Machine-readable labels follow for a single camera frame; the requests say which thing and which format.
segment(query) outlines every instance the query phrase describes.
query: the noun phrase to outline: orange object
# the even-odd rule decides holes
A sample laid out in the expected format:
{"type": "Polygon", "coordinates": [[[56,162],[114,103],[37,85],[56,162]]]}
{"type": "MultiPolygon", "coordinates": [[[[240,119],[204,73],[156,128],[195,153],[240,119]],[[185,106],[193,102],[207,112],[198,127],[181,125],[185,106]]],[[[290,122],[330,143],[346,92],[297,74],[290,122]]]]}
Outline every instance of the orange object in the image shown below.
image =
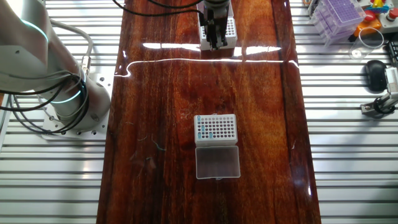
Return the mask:
{"type": "Polygon", "coordinates": [[[361,32],[361,30],[363,29],[363,28],[367,28],[367,27],[372,27],[372,28],[375,28],[375,29],[380,29],[380,27],[381,27],[381,23],[380,23],[380,21],[379,21],[379,19],[378,18],[374,18],[374,20],[373,21],[363,21],[363,22],[361,22],[358,26],[357,26],[357,28],[356,28],[356,30],[355,30],[355,32],[354,32],[354,36],[356,36],[356,37],[358,37],[358,35],[359,35],[359,32],[361,32]]]}

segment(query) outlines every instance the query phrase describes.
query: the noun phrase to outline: mounting plate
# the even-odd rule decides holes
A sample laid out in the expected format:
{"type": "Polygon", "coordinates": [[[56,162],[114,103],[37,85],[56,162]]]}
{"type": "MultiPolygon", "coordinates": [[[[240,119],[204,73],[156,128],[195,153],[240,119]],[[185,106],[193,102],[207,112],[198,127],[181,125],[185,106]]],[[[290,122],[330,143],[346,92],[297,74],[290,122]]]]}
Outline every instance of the mounting plate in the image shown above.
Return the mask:
{"type": "MultiPolygon", "coordinates": [[[[91,73],[90,78],[103,85],[106,91],[109,94],[109,97],[112,97],[112,89],[113,89],[113,75],[105,75],[100,73],[91,73]]],[[[47,112],[56,118],[54,107],[51,105],[47,105],[47,112]]],[[[63,127],[61,122],[51,120],[46,114],[44,118],[43,128],[48,130],[58,129],[63,127]]],[[[106,139],[106,130],[108,129],[108,118],[109,112],[106,114],[105,118],[98,123],[97,126],[92,128],[89,131],[79,132],[78,130],[70,130],[65,134],[54,134],[54,135],[46,135],[43,134],[42,137],[49,141],[65,141],[65,140],[101,140],[104,141],[106,139]]]]}

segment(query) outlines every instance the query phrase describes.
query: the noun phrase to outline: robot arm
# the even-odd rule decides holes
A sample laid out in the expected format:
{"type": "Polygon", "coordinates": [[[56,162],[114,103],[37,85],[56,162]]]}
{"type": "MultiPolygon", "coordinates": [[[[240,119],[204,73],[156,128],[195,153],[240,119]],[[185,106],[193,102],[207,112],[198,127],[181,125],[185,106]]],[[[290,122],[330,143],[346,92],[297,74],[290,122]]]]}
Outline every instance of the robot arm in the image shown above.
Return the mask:
{"type": "MultiPolygon", "coordinates": [[[[75,129],[84,131],[97,125],[109,110],[110,98],[103,86],[88,77],[89,57],[83,68],[62,44],[51,26],[45,6],[38,0],[0,0],[0,90],[21,93],[45,90],[72,73],[85,82],[84,89],[70,81],[57,93],[51,105],[66,124],[82,110],[82,91],[90,96],[85,117],[75,129]],[[46,78],[49,74],[57,76],[46,78]]],[[[40,94],[52,99],[58,88],[40,94]]]]}
{"type": "Polygon", "coordinates": [[[204,0],[206,40],[213,50],[227,46],[226,30],[231,0],[204,0]]]}

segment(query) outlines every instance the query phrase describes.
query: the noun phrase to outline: plastic container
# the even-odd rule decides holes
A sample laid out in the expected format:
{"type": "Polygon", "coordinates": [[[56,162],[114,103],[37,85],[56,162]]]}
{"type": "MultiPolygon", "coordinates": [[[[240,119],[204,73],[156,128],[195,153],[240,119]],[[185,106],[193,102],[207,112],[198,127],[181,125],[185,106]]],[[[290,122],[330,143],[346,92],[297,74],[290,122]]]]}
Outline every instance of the plastic container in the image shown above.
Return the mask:
{"type": "Polygon", "coordinates": [[[239,178],[239,149],[237,146],[198,147],[197,179],[239,178]]]}
{"type": "Polygon", "coordinates": [[[195,144],[203,146],[233,146],[238,142],[235,114],[197,115],[195,144]]]}
{"type": "Polygon", "coordinates": [[[197,179],[239,178],[239,149],[235,114],[196,115],[197,179]]]}
{"type": "Polygon", "coordinates": [[[366,17],[361,5],[355,0],[322,0],[315,12],[317,11],[333,35],[348,32],[366,17]]]}
{"type": "Polygon", "coordinates": [[[349,50],[349,57],[353,60],[362,60],[373,50],[382,47],[383,43],[384,37],[380,31],[372,27],[363,28],[349,50]]]}
{"type": "Polygon", "coordinates": [[[311,21],[319,32],[322,40],[324,41],[325,47],[344,39],[347,40],[355,31],[355,27],[352,27],[351,30],[344,31],[339,34],[332,34],[330,27],[328,26],[322,15],[319,13],[319,11],[314,12],[311,21]]]}

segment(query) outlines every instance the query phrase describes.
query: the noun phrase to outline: clear plastic lid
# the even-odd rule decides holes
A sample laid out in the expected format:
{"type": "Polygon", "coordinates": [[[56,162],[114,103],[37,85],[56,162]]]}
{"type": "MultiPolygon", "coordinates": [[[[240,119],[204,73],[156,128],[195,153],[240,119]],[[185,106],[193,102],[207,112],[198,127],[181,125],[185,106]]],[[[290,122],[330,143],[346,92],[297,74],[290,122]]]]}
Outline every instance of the clear plastic lid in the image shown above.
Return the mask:
{"type": "Polygon", "coordinates": [[[239,148],[237,146],[198,147],[197,179],[239,178],[239,148]]]}

